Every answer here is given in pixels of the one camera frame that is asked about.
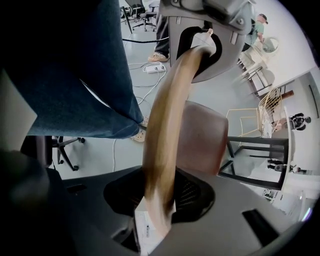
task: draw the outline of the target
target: person's foot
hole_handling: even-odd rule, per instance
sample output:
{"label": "person's foot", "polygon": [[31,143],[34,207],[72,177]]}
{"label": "person's foot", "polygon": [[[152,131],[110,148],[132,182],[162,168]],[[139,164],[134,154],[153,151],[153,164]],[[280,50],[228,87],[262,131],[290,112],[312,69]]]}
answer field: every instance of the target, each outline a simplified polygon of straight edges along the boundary
{"label": "person's foot", "polygon": [[155,52],[148,58],[148,62],[167,62],[169,60],[169,56],[166,57],[159,52]]}
{"label": "person's foot", "polygon": [[146,131],[141,128],[139,128],[139,132],[136,135],[131,137],[131,139],[136,142],[144,142],[145,138],[146,138]]}
{"label": "person's foot", "polygon": [[143,117],[143,121],[141,123],[139,123],[139,125],[142,126],[142,127],[147,128],[148,122],[149,122],[149,117],[144,116]]}

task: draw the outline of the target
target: brown curved strap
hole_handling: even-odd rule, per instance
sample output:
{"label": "brown curved strap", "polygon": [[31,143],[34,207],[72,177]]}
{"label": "brown curved strap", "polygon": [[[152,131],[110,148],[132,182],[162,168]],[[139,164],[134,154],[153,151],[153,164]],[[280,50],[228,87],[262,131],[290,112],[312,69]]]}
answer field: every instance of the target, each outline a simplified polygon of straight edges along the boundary
{"label": "brown curved strap", "polygon": [[184,105],[207,47],[185,52],[168,72],[152,106],[143,150],[146,208],[157,230],[171,227],[177,148]]}

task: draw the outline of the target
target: black chair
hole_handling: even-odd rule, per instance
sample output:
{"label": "black chair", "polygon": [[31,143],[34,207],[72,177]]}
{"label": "black chair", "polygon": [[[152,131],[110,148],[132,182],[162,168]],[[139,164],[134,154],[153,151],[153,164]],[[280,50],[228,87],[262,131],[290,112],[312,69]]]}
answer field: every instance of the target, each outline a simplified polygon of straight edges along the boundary
{"label": "black chair", "polygon": [[132,30],[135,30],[136,27],[144,26],[144,31],[147,31],[147,25],[148,25],[153,28],[152,31],[155,31],[155,28],[157,26],[154,25],[152,22],[150,22],[150,20],[152,21],[152,18],[155,17],[157,13],[146,12],[146,9],[142,3],[142,0],[125,0],[125,1],[132,10],[132,17],[136,19],[141,18],[143,21],[143,23],[133,26]]}
{"label": "black chair", "polygon": [[57,161],[58,165],[63,164],[65,161],[73,171],[78,171],[78,165],[72,165],[70,162],[65,146],[73,142],[79,141],[85,143],[85,138],[77,137],[64,141],[63,136],[27,136],[21,147],[21,152],[29,157],[38,159],[38,161],[46,168],[48,168],[52,160],[52,149],[57,148]]}

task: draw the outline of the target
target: screw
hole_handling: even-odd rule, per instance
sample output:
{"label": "screw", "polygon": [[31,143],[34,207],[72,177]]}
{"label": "screw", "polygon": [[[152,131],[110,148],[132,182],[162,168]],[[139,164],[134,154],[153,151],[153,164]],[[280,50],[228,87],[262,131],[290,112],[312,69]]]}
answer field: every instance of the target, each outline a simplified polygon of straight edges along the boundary
{"label": "screw", "polygon": [[236,23],[238,23],[239,25],[243,25],[245,23],[243,18],[237,19]]}

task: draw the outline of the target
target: sandal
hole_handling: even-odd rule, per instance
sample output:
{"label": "sandal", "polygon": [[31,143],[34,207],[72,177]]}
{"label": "sandal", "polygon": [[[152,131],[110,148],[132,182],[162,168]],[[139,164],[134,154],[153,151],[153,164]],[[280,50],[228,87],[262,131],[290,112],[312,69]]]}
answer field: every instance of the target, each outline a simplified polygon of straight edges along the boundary
{"label": "sandal", "polygon": [[142,127],[147,128],[148,122],[149,122],[149,117],[144,116],[143,117],[143,121],[141,123],[139,123],[139,125],[142,126]]}
{"label": "sandal", "polygon": [[139,128],[139,132],[136,135],[131,137],[131,139],[136,142],[144,142],[145,138],[146,138],[146,131],[141,128]]}

